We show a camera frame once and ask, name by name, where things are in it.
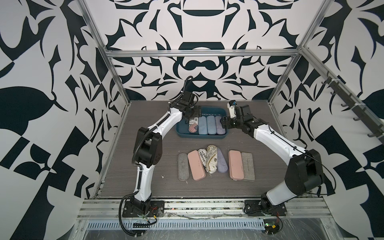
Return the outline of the blue denim glasses case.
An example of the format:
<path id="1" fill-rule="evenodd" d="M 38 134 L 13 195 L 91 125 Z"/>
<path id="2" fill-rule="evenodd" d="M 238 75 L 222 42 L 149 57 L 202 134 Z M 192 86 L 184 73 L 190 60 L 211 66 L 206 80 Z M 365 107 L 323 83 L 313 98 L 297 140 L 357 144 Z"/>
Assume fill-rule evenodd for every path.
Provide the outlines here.
<path id="1" fill-rule="evenodd" d="M 215 116 L 207 116 L 207 131 L 208 131 L 209 135 L 216 135 L 217 134 Z"/>

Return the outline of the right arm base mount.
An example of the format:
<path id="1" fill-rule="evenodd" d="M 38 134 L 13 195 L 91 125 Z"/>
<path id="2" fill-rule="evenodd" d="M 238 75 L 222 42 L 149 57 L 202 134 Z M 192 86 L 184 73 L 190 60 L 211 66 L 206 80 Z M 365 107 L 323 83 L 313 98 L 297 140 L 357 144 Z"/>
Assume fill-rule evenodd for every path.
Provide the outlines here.
<path id="1" fill-rule="evenodd" d="M 250 217 L 286 216 L 285 204 L 273 206 L 264 200 L 246 200 L 244 203 L 243 212 Z"/>

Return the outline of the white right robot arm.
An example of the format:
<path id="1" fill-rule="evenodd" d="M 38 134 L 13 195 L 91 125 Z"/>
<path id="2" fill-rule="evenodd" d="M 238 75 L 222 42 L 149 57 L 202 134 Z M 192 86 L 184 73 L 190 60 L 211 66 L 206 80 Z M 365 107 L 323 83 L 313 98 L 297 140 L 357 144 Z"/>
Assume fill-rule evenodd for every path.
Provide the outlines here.
<path id="1" fill-rule="evenodd" d="M 233 100 L 227 103 L 227 108 L 230 115 L 221 120 L 223 128 L 242 130 L 267 146 L 288 166 L 284 180 L 261 195 L 261 211 L 273 209 L 325 182 L 321 157 L 316 150 L 306 150 L 292 143 L 274 131 L 267 122 L 253 116 L 248 105 L 239 107 Z"/>

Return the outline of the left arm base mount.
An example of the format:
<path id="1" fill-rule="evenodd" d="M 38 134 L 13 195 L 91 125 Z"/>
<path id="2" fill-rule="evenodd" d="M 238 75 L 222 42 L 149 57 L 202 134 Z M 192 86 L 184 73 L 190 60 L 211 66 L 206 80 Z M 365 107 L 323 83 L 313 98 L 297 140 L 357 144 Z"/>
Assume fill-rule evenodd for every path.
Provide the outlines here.
<path id="1" fill-rule="evenodd" d="M 147 200 L 146 202 L 136 199 L 125 200 L 123 207 L 123 218 L 161 216 L 164 213 L 165 202 Z"/>

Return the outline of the light blue fabric glasses case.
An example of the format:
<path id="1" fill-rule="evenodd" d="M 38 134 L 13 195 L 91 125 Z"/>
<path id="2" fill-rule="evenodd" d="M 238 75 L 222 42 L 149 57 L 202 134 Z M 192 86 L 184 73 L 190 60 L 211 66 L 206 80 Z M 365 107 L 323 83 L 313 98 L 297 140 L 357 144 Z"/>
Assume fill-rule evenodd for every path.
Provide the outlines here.
<path id="1" fill-rule="evenodd" d="M 208 134 L 207 118 L 205 116 L 199 117 L 198 119 L 198 131 L 199 135 Z"/>

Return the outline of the newspaper flag print glasses case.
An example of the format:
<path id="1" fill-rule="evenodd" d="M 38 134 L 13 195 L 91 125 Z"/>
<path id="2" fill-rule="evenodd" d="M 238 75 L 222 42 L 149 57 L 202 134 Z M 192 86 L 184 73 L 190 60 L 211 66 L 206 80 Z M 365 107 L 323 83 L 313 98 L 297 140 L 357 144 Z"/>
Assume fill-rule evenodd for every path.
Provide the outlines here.
<path id="1" fill-rule="evenodd" d="M 189 119 L 188 131 L 192 135 L 197 135 L 199 133 L 199 118 Z"/>

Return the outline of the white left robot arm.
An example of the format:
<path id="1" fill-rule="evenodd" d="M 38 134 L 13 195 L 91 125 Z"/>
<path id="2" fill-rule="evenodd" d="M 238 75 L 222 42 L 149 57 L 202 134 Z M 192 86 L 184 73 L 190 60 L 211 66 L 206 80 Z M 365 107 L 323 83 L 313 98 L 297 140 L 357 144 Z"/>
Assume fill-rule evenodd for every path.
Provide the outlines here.
<path id="1" fill-rule="evenodd" d="M 181 92 L 179 97 L 168 103 L 166 113 L 158 121 L 138 130 L 132 157 L 132 165 L 137 168 L 135 201 L 145 203 L 150 200 L 155 165 L 163 154 L 163 139 L 181 120 L 202 116 L 200 107 L 196 106 L 198 101 L 196 94 Z"/>

